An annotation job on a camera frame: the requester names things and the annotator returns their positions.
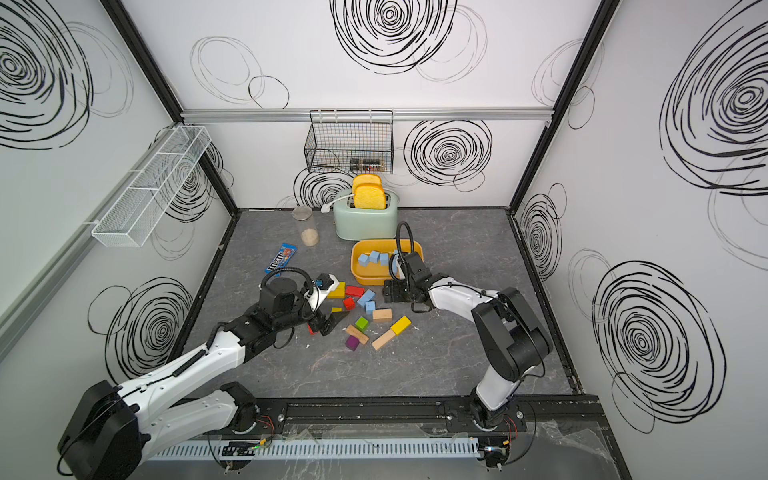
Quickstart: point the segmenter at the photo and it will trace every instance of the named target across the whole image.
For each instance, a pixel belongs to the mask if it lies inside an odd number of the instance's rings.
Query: black circle drawing
[[[480,187],[475,179],[491,160],[493,135],[484,121],[421,121],[408,133],[404,151],[413,177],[461,191]]]
[[[304,169],[293,179],[293,196],[297,204],[320,208],[336,198],[346,188],[352,188],[355,176],[335,167],[333,172],[309,172]]]
[[[274,84],[273,87],[267,88],[270,83]],[[272,93],[267,97],[265,91]],[[248,81],[248,96],[261,108],[285,108],[290,101],[290,92],[285,84],[270,75],[251,78]]]
[[[290,93],[285,84],[264,75],[250,48],[236,38],[205,37],[196,41],[190,52],[190,66],[197,83],[219,100],[255,103],[260,108],[288,105]]]
[[[172,262],[192,248],[194,231],[194,222],[180,222],[168,215],[157,222],[149,239],[154,251],[164,260]]]
[[[128,112],[134,100],[134,76],[122,50],[107,35],[85,23],[67,22],[67,28],[78,41],[91,68],[91,113],[112,118]],[[82,99],[82,86],[75,85],[75,88],[80,90],[76,98]]]
[[[767,71],[768,2],[742,0],[698,41],[664,97],[659,137],[675,174],[696,187],[768,195]]]
[[[69,145],[88,123],[93,101],[80,45],[48,2],[18,0],[0,8],[0,145]]]
[[[427,80],[452,83],[472,73],[487,49],[482,17],[469,7],[456,5],[447,39],[432,57],[416,65],[416,71]]]
[[[181,188],[165,213],[183,223],[198,221],[214,201],[208,177],[200,165],[192,167],[191,162],[180,162],[171,175],[173,184],[181,184]]]
[[[571,300],[584,318],[603,321],[602,318],[592,319],[592,313],[595,311],[594,294],[610,270],[608,260],[595,250],[584,248],[571,258],[568,264],[568,289],[571,291]]]
[[[547,58],[539,65],[531,82],[531,93],[540,104],[554,105],[583,40],[583,38],[578,38],[560,45],[547,55]],[[604,56],[605,47],[600,43],[588,66],[587,73],[579,83],[579,89],[576,90],[576,94],[571,99],[571,104],[568,107],[568,126],[574,130],[582,128],[592,118],[594,112],[592,85],[598,79]]]
[[[552,197],[562,197],[555,203]],[[558,268],[563,250],[560,219],[565,214],[568,195],[562,184],[552,184],[547,194],[536,194],[525,205],[520,229],[541,280]]]
[[[628,406],[669,423],[715,406],[725,385],[723,344],[678,278],[651,262],[624,262],[603,277],[594,298],[594,338],[614,379],[614,401],[631,399],[616,406],[633,428],[648,432],[647,416]]]
[[[178,281],[159,276],[129,290],[113,285],[88,306],[88,328],[104,338],[104,362],[112,382],[165,364],[192,305]]]
[[[398,74],[429,60],[447,39],[456,0],[329,0],[344,52],[378,74]]]

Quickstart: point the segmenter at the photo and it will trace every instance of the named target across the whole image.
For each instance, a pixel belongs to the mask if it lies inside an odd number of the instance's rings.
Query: natural wooden block
[[[365,333],[363,333],[363,332],[359,331],[358,329],[356,329],[354,325],[350,325],[350,326],[346,327],[346,332],[349,335],[351,335],[351,336],[355,337],[356,339],[358,339],[360,341],[360,343],[362,343],[363,345],[368,343],[368,336]]]
[[[373,322],[384,323],[392,321],[392,309],[373,310]]]
[[[346,282],[339,282],[339,286],[336,288],[336,290],[328,294],[328,298],[344,298],[345,291]]]
[[[386,345],[388,341],[395,338],[396,336],[397,335],[395,335],[395,333],[392,330],[387,330],[386,333],[381,335],[379,338],[373,340],[373,343],[371,343],[371,345],[373,345],[374,350],[379,350],[384,345]]]
[[[400,320],[398,320],[397,322],[395,322],[394,325],[392,325],[391,330],[396,335],[399,335],[402,333],[403,330],[407,329],[410,324],[411,324],[411,320],[407,316],[403,315]]]

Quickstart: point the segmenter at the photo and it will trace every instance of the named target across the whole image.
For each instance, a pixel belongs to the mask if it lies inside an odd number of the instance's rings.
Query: white wire shelf
[[[106,247],[141,247],[210,145],[205,127],[179,125],[97,222]]]

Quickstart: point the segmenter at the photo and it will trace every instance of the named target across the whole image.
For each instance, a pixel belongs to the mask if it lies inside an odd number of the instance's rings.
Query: small bottle
[[[293,219],[296,221],[296,227],[299,229],[299,235],[304,245],[314,247],[320,241],[320,235],[317,233],[315,217],[310,207],[301,206],[293,209]]]

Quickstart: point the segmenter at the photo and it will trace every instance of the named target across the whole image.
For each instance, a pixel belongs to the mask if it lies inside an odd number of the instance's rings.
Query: yellow plastic tray
[[[400,246],[402,247],[403,253],[410,252],[411,240],[401,240]],[[422,250],[422,246],[419,242],[414,242],[414,247],[422,260],[424,260],[424,250]],[[355,243],[355,246],[352,247],[351,268],[352,273],[355,275],[355,278],[360,285],[383,285],[384,280],[389,280],[391,278],[389,276],[389,268],[386,265],[369,263],[368,266],[360,266],[360,264],[357,263],[357,259],[360,257],[361,253],[367,255],[374,250],[392,256],[392,252],[397,250],[397,243],[392,238],[361,240],[358,243]]]

